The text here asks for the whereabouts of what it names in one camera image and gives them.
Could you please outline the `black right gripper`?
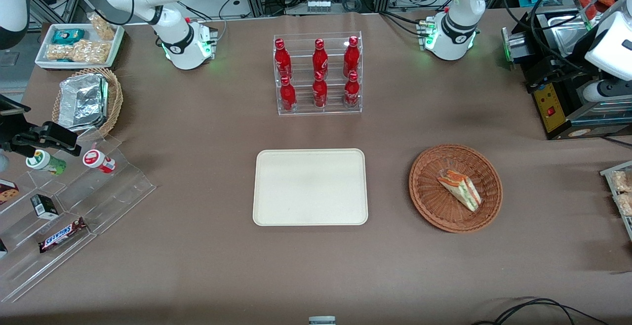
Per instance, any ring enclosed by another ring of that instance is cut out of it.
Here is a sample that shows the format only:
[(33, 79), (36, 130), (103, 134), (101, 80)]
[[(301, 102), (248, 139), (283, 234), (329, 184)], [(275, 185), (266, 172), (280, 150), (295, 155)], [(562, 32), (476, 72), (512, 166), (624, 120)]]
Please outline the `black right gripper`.
[[(28, 158), (34, 156), (36, 149), (57, 149), (75, 157), (81, 154), (82, 147), (77, 145), (75, 132), (53, 121), (30, 127), (24, 116), (30, 110), (27, 105), (0, 96), (0, 144), (4, 151)], [(16, 136), (28, 132), (29, 128), (34, 138)]]

